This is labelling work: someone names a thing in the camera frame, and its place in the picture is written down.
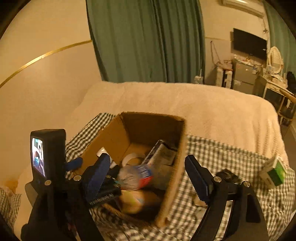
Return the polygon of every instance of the screw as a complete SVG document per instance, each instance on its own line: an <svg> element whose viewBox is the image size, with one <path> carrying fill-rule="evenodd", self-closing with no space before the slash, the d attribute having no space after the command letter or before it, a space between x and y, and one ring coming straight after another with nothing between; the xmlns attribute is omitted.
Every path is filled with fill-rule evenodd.
<svg viewBox="0 0 296 241"><path fill-rule="evenodd" d="M251 186L251 184L249 182L245 181L244 182L244 186L247 187L247 188L249 188Z"/></svg>
<svg viewBox="0 0 296 241"><path fill-rule="evenodd" d="M214 181L220 183L222 181L221 177L214 177Z"/></svg>
<svg viewBox="0 0 296 241"><path fill-rule="evenodd" d="M74 181L80 181L81 180L81 176L80 175L76 175L75 177L73 177Z"/></svg>
<svg viewBox="0 0 296 241"><path fill-rule="evenodd" d="M51 180L46 180L46 181L44 182L44 185L45 185L45 186L49 186L51 183L52 183Z"/></svg>

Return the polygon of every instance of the wall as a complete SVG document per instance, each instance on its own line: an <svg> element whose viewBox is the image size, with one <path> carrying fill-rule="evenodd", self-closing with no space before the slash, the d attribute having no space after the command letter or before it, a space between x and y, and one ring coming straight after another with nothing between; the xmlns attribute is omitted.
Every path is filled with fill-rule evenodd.
<svg viewBox="0 0 296 241"><path fill-rule="evenodd" d="M265 29L263 20L247 12L221 5L221 0L199 0L202 8L205 28L205 48L206 48L206 70L205 81L211 78L214 64L211 57L211 41L213 41L217 53L223 60L231 60L234 54L247 57L246 54L235 52L231 49L231 32L233 28L238 28L251 34L257 35L266 40L269 34L263 34ZM267 17L264 17L266 28L268 27ZM213 51L214 63L218 57Z"/></svg>
<svg viewBox="0 0 296 241"><path fill-rule="evenodd" d="M30 133L64 128L65 117L101 81L92 43L41 59L0 88L0 183L30 164Z"/></svg>
<svg viewBox="0 0 296 241"><path fill-rule="evenodd" d="M0 39L0 83L36 57L86 40L85 0L31 0Z"/></svg>

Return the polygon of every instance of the gold trim line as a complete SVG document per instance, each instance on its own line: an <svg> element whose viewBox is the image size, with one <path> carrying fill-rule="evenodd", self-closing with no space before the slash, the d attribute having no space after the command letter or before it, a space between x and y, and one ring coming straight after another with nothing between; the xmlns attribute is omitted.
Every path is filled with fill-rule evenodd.
<svg viewBox="0 0 296 241"><path fill-rule="evenodd" d="M54 53L58 53L58 52L61 52L65 49L68 49L68 48L72 48L72 47L75 47L75 46L78 46L78 45L82 45L82 44L88 44L91 42L91 39L90 40L87 40L87 41L83 41L83 42L79 42L79 43L75 43L75 44L70 44L70 45L67 45L65 47L62 47L62 48L59 48L59 49L56 49L56 50L53 50L53 51L50 51L50 52L47 52L33 60L31 60L29 63L26 63L24 66L20 67L20 69L18 69L16 72L14 72L12 75L10 75L6 80L4 80L1 84L0 84L0 88L5 85L12 77L14 77L16 74L18 74L19 72L21 72L23 69L27 68L28 66L30 66L31 64L37 62L38 60L40 59L43 59L47 56L50 56Z"/></svg>

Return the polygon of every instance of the plastic bottle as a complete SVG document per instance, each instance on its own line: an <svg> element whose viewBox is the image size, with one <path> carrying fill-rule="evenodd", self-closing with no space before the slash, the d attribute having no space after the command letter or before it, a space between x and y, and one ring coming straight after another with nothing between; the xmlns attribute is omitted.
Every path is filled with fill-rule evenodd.
<svg viewBox="0 0 296 241"><path fill-rule="evenodd" d="M153 179L152 170L148 165L122 167L117 176L121 189L137 190L146 186Z"/></svg>

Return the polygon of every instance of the green gingham fabric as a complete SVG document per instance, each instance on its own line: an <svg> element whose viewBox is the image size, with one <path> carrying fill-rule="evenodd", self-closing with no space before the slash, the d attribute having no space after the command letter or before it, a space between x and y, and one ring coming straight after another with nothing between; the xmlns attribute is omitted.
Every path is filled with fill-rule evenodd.
<svg viewBox="0 0 296 241"><path fill-rule="evenodd" d="M12 230L20 207L20 198L20 194L8 196L7 193L0 188L0 213Z"/></svg>
<svg viewBox="0 0 296 241"><path fill-rule="evenodd" d="M114 115L108 113L100 113L91 120L66 145L67 161L81 155L96 137L98 131L104 128L113 117ZM188 136L186 152L193 154L203 167L208 168L212 175L227 168L242 177L243 180L249 181L260 202L270 241L276 240L282 234L290 221L295 198L295 173L291 168L286 167L287 175L284 184L273 190L268 190L258 176L258 172L268 160L265 156L194 136ZM111 240L188 241L205 213L205 208L193 204L192 197L194 195L192 183L187 173L184 172L167 217L167 226L164 228L140 229L133 223L121 220L103 207L94 207L90 209L90 213L100 231L108 235ZM228 201L215 240L223 238L230 210L231 201Z"/></svg>

